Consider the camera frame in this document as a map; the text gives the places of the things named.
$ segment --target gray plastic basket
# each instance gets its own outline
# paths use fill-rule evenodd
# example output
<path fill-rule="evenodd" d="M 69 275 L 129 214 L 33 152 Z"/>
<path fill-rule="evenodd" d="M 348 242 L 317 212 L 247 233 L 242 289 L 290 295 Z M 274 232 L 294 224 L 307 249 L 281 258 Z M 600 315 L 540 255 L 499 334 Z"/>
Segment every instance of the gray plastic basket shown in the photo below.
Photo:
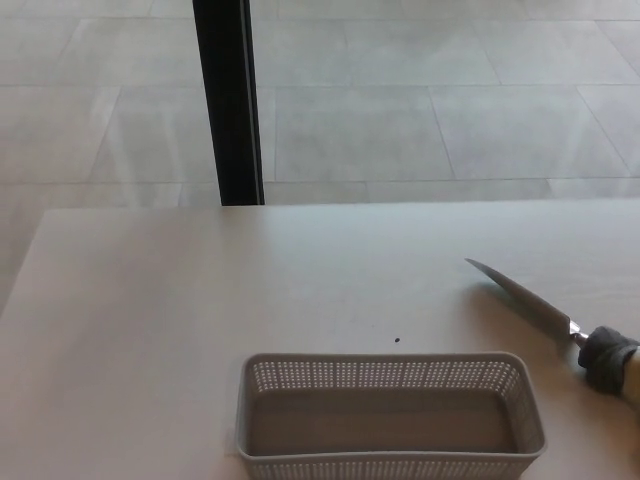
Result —
<path fill-rule="evenodd" d="M 237 446 L 254 480 L 505 480 L 546 442 L 511 354 L 261 354 Z"/>

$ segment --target kitchen knife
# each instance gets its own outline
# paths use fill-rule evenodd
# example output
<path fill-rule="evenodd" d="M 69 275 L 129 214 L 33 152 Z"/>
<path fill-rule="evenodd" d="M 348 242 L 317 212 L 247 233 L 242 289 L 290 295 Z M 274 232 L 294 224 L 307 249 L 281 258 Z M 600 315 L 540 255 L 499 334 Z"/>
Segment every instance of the kitchen knife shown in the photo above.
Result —
<path fill-rule="evenodd" d="M 578 364 L 586 369 L 587 383 L 601 393 L 617 395 L 640 405 L 640 342 L 609 327 L 586 335 L 566 313 L 493 268 L 466 259 L 498 284 L 536 318 L 554 324 L 580 347 Z"/>

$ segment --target floor tile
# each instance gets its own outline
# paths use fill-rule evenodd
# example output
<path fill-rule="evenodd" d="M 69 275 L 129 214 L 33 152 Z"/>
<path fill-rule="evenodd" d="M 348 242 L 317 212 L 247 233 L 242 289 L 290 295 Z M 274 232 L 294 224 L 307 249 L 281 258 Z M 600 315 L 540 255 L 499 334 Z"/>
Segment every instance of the floor tile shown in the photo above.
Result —
<path fill-rule="evenodd" d="M 264 195 L 267 205 L 367 202 L 361 182 L 265 183 Z"/>
<path fill-rule="evenodd" d="M 0 18 L 0 84 L 46 84 L 77 25 L 70 18 Z"/>
<path fill-rule="evenodd" d="M 598 22 L 598 26 L 640 73 L 640 22 Z"/>
<path fill-rule="evenodd" d="M 580 87 L 578 90 L 631 174 L 640 176 L 640 86 Z"/>
<path fill-rule="evenodd" d="M 275 20 L 278 18 L 278 0 L 251 0 L 253 20 Z"/>
<path fill-rule="evenodd" d="M 0 15 L 14 15 L 20 11 L 26 0 L 2 0 L 0 1 Z"/>
<path fill-rule="evenodd" d="M 48 209 L 176 207 L 179 195 L 180 184 L 0 185 L 0 271 L 17 272 Z"/>
<path fill-rule="evenodd" d="M 280 89 L 278 181 L 451 178 L 425 88 Z"/>
<path fill-rule="evenodd" d="M 280 18 L 403 19 L 401 0 L 279 0 Z"/>
<path fill-rule="evenodd" d="M 27 0 L 20 15 L 35 17 L 141 17 L 153 0 Z"/>
<path fill-rule="evenodd" d="M 122 89 L 91 181 L 211 182 L 215 178 L 203 89 Z"/>
<path fill-rule="evenodd" d="M 149 16 L 193 18 L 193 3 L 190 0 L 154 0 Z"/>
<path fill-rule="evenodd" d="M 413 20 L 482 18 L 487 20 L 525 20 L 520 0 L 402 0 L 407 17 Z"/>
<path fill-rule="evenodd" d="M 54 75 L 62 85 L 198 86 L 193 20 L 82 20 Z"/>
<path fill-rule="evenodd" d="M 640 81 L 594 22 L 477 21 L 475 26 L 502 83 Z"/>
<path fill-rule="evenodd" d="M 87 179 L 117 88 L 0 88 L 0 182 Z"/>
<path fill-rule="evenodd" d="M 350 81 L 341 22 L 255 21 L 253 49 L 260 86 L 333 86 Z"/>
<path fill-rule="evenodd" d="M 220 205 L 220 189 L 217 182 L 185 183 L 180 192 L 181 207 L 206 208 Z"/>
<path fill-rule="evenodd" d="M 273 182 L 276 179 L 276 91 L 273 88 L 257 90 L 262 179 Z"/>
<path fill-rule="evenodd" d="M 347 22 L 355 85 L 498 83 L 466 22 Z"/>
<path fill-rule="evenodd" d="M 7 300 L 9 300 L 15 279 L 15 274 L 0 273 L 0 315 L 2 315 L 4 306 L 7 304 Z"/>
<path fill-rule="evenodd" d="M 524 0 L 531 18 L 541 20 L 624 20 L 640 18 L 634 0 Z"/>
<path fill-rule="evenodd" d="M 469 202 L 551 197 L 546 180 L 450 180 L 368 183 L 371 202 Z"/>
<path fill-rule="evenodd" d="M 640 197 L 640 178 L 577 178 L 549 180 L 556 198 Z"/>
<path fill-rule="evenodd" d="M 458 179 L 629 176 L 574 87 L 431 93 Z"/>

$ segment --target black door frame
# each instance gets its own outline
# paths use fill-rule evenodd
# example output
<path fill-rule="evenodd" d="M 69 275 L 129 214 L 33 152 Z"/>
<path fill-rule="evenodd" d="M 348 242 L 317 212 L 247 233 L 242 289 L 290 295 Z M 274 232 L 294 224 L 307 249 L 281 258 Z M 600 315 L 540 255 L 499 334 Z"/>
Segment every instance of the black door frame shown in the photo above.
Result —
<path fill-rule="evenodd" d="M 222 205 L 264 205 L 249 0 L 193 0 Z"/>

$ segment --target knife handle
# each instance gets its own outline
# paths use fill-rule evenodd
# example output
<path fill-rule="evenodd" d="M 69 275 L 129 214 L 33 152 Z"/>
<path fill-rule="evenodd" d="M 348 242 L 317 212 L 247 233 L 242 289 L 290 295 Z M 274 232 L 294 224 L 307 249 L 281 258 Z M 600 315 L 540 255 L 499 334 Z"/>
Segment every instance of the knife handle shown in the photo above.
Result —
<path fill-rule="evenodd" d="M 640 406 L 640 343 L 609 327 L 598 327 L 586 339 L 578 364 L 589 386 Z"/>
<path fill-rule="evenodd" d="M 622 396 L 634 405 L 640 405 L 640 351 L 636 348 L 624 366 Z"/>

